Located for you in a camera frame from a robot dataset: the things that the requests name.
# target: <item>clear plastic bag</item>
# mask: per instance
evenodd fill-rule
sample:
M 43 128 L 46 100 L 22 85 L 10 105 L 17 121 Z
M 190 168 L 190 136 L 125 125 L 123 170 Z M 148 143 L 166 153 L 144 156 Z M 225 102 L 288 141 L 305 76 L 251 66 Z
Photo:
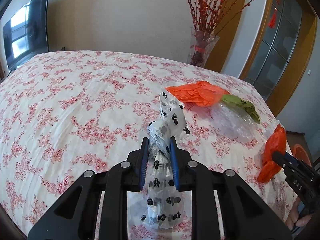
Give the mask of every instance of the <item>clear plastic bag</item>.
M 257 124 L 240 107 L 226 106 L 221 101 L 212 107 L 213 127 L 228 138 L 239 138 L 242 142 L 253 139 Z
M 142 219 L 151 228 L 172 228 L 182 221 L 183 198 L 173 182 L 169 139 L 190 134 L 183 113 L 184 104 L 166 90 L 160 94 L 161 119 L 148 125 L 149 161 L 153 163 L 148 176 L 148 214 Z

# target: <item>plastic bag with black paw prints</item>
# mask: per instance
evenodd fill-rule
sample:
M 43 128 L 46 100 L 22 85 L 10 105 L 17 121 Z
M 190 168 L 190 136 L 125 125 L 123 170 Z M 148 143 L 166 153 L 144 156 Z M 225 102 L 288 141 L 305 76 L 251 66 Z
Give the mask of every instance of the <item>plastic bag with black paw prints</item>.
M 148 125 L 149 161 L 153 162 L 148 176 L 148 214 L 141 219 L 151 228 L 172 228 L 181 222 L 183 198 L 173 183 L 170 162 L 171 136 L 178 141 L 191 132 L 183 113 L 184 104 L 166 90 L 160 94 L 161 119 Z

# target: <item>silver screw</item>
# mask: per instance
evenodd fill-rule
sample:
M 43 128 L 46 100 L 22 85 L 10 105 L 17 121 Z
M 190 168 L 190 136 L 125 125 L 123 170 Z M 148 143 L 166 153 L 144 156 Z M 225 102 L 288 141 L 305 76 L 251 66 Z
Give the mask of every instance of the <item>silver screw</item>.
M 85 176 L 86 178 L 90 178 L 93 175 L 93 171 L 85 171 L 83 176 Z
M 188 162 L 188 166 L 191 167 L 191 168 L 194 168 L 194 167 L 198 166 L 198 163 L 195 162 L 195 161 L 189 161 Z
M 229 177 L 233 177 L 235 175 L 235 171 L 234 170 L 226 170 L 226 175 Z
M 130 163 L 125 161 L 125 162 L 121 162 L 121 167 L 123 168 L 129 168 L 130 167 Z

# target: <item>floral pattern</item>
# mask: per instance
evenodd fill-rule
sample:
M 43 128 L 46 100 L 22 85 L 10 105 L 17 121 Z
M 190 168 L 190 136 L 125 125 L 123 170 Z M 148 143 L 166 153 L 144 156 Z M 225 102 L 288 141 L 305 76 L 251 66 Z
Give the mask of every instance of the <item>floral pattern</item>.
M 27 235 L 85 170 L 107 171 L 140 148 L 148 124 L 160 117 L 163 88 L 200 80 L 252 101 L 261 124 L 249 142 L 228 138 L 212 126 L 214 106 L 186 104 L 191 134 L 179 147 L 211 170 L 233 169 L 285 219 L 295 195 L 284 174 L 265 185 L 256 181 L 275 118 L 254 87 L 184 63 L 104 51 L 39 54 L 0 85 L 0 187 L 6 189 L 0 191 L 1 205 Z M 157 231 L 140 220 L 146 188 L 128 197 L 128 238 L 191 239 L 190 194 L 183 194 L 183 221 Z

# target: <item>human hand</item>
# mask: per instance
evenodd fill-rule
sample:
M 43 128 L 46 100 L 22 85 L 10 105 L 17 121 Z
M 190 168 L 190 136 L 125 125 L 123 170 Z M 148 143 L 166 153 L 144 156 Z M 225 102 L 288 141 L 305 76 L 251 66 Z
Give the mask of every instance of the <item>human hand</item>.
M 287 227 L 290 230 L 293 229 L 294 224 L 297 227 L 305 226 L 309 222 L 309 220 L 311 219 L 311 217 L 313 215 L 313 214 L 309 214 L 303 218 L 298 219 L 299 218 L 298 206 L 299 206 L 300 202 L 301 202 L 300 198 L 297 197 L 296 201 L 293 203 L 293 206 L 289 212 L 288 218 L 285 221 L 285 224 L 287 225 Z

